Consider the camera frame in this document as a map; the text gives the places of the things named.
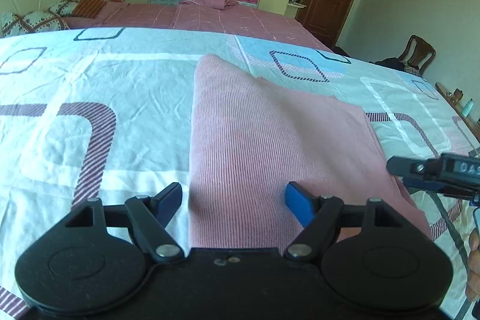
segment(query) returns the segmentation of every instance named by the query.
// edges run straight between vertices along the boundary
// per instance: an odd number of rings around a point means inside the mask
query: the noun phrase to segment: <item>thermos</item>
[[[470,112],[471,112],[471,110],[472,110],[472,108],[473,108],[473,104],[474,104],[474,103],[475,103],[475,101],[474,101],[473,99],[470,99],[470,100],[466,103],[465,107],[464,107],[463,110],[462,110],[462,116],[467,117],[467,116],[470,114]]]

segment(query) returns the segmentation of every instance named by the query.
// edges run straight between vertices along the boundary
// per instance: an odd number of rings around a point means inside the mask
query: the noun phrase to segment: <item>silver screw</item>
[[[213,261],[213,263],[216,264],[217,266],[226,266],[227,265],[227,261],[223,260],[223,259],[215,259]]]
[[[174,244],[162,244],[157,247],[155,252],[163,258],[172,258],[180,253],[180,248]]]
[[[311,247],[306,244],[294,244],[287,251],[294,258],[303,258],[311,254]]]

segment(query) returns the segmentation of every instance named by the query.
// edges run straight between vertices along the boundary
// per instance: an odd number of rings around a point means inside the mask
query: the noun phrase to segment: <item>orange striped pillow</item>
[[[104,0],[81,0],[73,10],[71,16],[95,18],[106,4],[107,3]]]

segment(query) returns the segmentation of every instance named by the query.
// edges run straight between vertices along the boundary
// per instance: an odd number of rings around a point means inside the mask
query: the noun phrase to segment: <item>folded pink garment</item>
[[[225,10],[228,6],[238,6],[236,0],[186,0],[183,4],[199,4],[200,6],[211,7],[212,9]]]
[[[302,230],[285,205],[289,181],[346,204],[382,198],[431,238],[424,213],[388,174],[360,107],[255,79],[206,55],[195,72],[190,147],[193,247],[284,249]]]

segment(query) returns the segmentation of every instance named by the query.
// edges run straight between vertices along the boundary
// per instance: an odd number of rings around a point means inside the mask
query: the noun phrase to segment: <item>patterned bed sheet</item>
[[[206,53],[278,85],[361,106],[387,158],[467,154],[479,146],[422,78],[330,52],[148,28],[0,40],[0,320],[26,311],[14,281],[16,259],[88,197],[123,203],[181,183],[182,208],[167,230],[188,248],[193,77]],[[471,209],[423,191],[412,198],[454,265],[442,309],[452,318],[471,319],[463,292]],[[121,229],[110,232],[127,239]]]

